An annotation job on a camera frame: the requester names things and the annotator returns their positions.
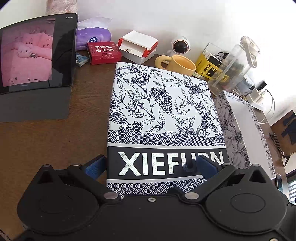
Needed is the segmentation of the floral box lid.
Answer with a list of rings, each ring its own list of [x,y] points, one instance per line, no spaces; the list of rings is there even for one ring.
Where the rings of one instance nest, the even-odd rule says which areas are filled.
[[[120,196],[184,192],[202,184],[199,156],[228,162],[205,81],[119,62],[109,109],[107,187]]]

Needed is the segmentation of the floral open storage box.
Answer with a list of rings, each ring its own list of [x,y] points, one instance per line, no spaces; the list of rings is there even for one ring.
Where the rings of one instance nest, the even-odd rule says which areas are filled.
[[[273,160],[252,106],[226,91],[214,99],[214,104],[229,162],[237,169],[248,169],[253,164],[259,164],[273,180],[276,177]]]

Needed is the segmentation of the wooden chair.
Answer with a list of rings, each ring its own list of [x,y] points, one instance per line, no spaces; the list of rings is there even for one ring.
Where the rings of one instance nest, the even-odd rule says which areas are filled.
[[[291,110],[271,126],[286,155],[295,153],[295,112]]]

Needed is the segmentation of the white power strip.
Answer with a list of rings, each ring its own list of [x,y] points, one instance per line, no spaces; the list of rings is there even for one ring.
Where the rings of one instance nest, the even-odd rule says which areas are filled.
[[[265,81],[262,81],[260,85],[255,86],[252,85],[250,87],[250,93],[248,93],[245,97],[247,102],[256,109],[263,110],[262,101],[264,98],[264,88],[267,86]]]

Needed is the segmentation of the clear water jug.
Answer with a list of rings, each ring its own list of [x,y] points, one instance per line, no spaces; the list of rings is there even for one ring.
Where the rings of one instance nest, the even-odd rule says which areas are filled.
[[[224,90],[231,92],[251,68],[257,67],[259,53],[255,42],[243,36],[208,81],[211,93],[218,96]]]

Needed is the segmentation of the yellow ceramic mug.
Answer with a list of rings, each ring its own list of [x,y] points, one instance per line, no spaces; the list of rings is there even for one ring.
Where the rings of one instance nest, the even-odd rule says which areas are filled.
[[[192,76],[196,71],[196,65],[187,57],[182,55],[173,55],[173,56],[158,56],[154,65],[156,68],[180,73],[183,75]]]

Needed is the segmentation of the yellow black package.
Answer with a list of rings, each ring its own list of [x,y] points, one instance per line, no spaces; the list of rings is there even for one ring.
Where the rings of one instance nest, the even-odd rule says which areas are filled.
[[[195,63],[195,73],[206,80],[211,79],[228,55],[228,51],[224,51],[218,46],[208,43]]]

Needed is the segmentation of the red small box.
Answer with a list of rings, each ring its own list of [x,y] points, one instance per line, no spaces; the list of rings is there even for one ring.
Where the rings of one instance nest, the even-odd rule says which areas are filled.
[[[121,52],[114,42],[89,42],[87,43],[87,50],[91,65],[121,61]]]

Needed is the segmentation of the black tablet with cover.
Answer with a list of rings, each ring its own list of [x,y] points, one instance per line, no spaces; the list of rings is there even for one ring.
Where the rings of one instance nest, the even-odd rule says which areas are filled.
[[[75,75],[76,13],[1,29],[1,121],[65,119]]]

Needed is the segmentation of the white and red box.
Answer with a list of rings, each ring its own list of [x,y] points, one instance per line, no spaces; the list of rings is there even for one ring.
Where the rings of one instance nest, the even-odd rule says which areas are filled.
[[[123,57],[141,65],[155,55],[158,43],[156,38],[133,30],[121,37],[117,46]]]

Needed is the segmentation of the purple tissue pack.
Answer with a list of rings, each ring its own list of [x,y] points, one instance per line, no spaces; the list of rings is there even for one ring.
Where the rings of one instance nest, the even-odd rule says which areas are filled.
[[[80,21],[76,31],[76,51],[86,50],[89,42],[110,42],[111,32],[108,27],[111,21],[112,19],[105,17]]]

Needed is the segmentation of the flower vase with roses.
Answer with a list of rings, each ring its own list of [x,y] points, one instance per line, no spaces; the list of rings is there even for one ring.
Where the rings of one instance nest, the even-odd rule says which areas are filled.
[[[77,13],[77,0],[47,0],[46,15]]]

